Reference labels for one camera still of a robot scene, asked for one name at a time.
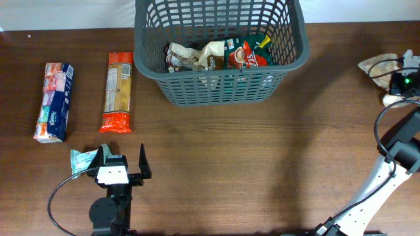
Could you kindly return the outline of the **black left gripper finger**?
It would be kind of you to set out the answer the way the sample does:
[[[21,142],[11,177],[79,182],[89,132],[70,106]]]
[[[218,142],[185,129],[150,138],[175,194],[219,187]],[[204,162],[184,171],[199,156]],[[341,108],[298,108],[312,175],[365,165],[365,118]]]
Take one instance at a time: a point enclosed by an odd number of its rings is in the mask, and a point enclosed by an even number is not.
[[[99,168],[104,164],[104,150],[100,146],[97,149],[97,153],[87,168],[87,176],[95,177],[98,173]]]
[[[141,146],[140,146],[138,167],[140,169],[140,175],[142,179],[150,179],[152,177],[152,171],[148,163],[148,160],[146,158],[146,152],[145,152],[145,147],[143,143],[141,143]]]

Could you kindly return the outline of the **green Nescafe coffee bag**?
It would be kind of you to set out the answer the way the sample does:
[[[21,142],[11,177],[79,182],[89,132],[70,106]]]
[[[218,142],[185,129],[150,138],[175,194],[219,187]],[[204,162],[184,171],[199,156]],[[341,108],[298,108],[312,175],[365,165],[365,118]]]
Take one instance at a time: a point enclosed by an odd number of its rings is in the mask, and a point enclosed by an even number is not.
[[[247,35],[224,40],[224,69],[272,66],[268,35]]]

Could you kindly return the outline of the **beige brown snack bag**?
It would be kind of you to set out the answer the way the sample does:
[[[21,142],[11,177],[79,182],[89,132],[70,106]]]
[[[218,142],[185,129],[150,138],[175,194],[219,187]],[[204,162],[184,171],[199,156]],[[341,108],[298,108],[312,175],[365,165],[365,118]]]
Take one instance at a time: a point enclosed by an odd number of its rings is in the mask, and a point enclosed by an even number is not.
[[[165,47],[165,65],[169,73],[222,70],[224,41],[211,41],[201,50],[170,43]]]

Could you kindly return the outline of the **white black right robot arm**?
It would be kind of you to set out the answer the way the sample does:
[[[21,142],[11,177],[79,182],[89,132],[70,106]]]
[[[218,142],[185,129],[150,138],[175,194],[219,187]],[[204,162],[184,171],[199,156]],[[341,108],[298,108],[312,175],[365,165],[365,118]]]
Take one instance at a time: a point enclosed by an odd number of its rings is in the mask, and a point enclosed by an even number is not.
[[[381,118],[392,107],[415,104],[416,108],[397,122],[382,138],[378,127]],[[373,133],[380,153],[372,171],[351,201],[336,215],[318,225],[311,235],[363,235],[391,194],[419,172],[419,102],[401,100],[387,106],[376,118]]]

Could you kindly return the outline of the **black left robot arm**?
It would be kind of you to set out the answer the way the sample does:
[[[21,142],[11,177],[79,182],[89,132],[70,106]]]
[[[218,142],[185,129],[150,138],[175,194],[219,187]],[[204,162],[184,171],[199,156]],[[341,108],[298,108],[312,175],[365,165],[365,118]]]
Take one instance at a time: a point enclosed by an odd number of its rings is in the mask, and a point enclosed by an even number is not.
[[[146,158],[144,145],[140,146],[138,173],[128,172],[128,162],[124,155],[104,156],[100,147],[87,169],[87,176],[106,190],[106,196],[97,199],[89,209],[93,223],[93,235],[136,235],[131,229],[132,188],[144,185],[152,177]]]

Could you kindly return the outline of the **blue Kleenex tissue pack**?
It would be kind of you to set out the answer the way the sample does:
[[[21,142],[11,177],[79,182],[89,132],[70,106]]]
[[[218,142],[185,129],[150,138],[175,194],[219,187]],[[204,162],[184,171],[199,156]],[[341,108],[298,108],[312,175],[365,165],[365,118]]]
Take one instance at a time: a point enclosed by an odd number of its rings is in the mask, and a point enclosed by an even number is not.
[[[42,103],[33,136],[38,142],[65,141],[73,79],[74,68],[69,63],[46,63]]]

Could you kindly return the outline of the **beige clear powder bag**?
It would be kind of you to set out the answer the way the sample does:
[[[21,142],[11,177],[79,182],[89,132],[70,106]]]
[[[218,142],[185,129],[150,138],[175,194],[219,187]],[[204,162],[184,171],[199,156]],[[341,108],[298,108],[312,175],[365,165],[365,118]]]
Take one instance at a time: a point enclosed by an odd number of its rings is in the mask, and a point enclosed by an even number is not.
[[[417,71],[417,68],[403,68],[403,56],[399,57],[395,53],[380,54],[359,62],[358,67],[364,71],[368,77],[371,77],[373,82],[382,89],[384,95],[381,96],[381,103],[385,107],[402,100],[419,101],[419,96],[401,97],[389,94],[390,80],[393,73],[409,75],[410,73]]]

